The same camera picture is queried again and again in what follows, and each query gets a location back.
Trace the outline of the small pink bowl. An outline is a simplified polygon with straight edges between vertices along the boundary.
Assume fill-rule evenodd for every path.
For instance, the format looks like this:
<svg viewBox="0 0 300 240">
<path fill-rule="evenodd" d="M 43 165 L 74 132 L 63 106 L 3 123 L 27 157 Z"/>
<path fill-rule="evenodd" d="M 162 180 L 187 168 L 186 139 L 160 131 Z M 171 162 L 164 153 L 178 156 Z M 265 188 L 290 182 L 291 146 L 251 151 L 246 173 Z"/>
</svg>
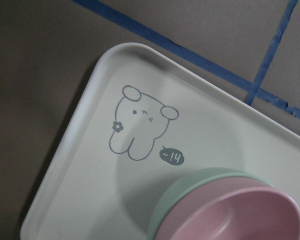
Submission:
<svg viewBox="0 0 300 240">
<path fill-rule="evenodd" d="M 225 177 L 181 198 L 156 240 L 299 240 L 300 210 L 287 194 L 259 180 Z"/>
</svg>

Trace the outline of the green bowl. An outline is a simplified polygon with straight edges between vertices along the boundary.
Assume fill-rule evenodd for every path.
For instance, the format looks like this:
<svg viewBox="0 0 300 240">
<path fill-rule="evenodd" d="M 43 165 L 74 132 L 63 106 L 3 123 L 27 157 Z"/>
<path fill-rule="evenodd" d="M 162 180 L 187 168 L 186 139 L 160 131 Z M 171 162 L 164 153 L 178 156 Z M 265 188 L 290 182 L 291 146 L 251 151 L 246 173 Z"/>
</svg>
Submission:
<svg viewBox="0 0 300 240">
<path fill-rule="evenodd" d="M 158 199 L 150 216 L 147 239 L 153 240 L 157 234 L 160 224 L 172 209 L 172 207 L 185 195 L 199 186 L 214 180 L 230 177 L 244 177 L 258 180 L 267 186 L 271 184 L 264 179 L 233 168 L 208 167 L 202 168 L 191 173 L 187 173 L 176 180 Z"/>
</svg>

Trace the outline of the cream rabbit tray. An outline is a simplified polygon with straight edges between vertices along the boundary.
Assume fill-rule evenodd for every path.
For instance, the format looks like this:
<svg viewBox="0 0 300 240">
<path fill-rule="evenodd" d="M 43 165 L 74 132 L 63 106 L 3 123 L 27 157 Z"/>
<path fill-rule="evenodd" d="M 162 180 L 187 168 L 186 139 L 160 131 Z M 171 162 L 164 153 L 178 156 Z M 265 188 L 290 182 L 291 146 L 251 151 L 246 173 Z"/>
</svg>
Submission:
<svg viewBox="0 0 300 240">
<path fill-rule="evenodd" d="M 97 62 L 20 237 L 144 240 L 161 194 L 211 167 L 258 176 L 300 209 L 300 136 L 146 45 L 117 45 Z"/>
</svg>

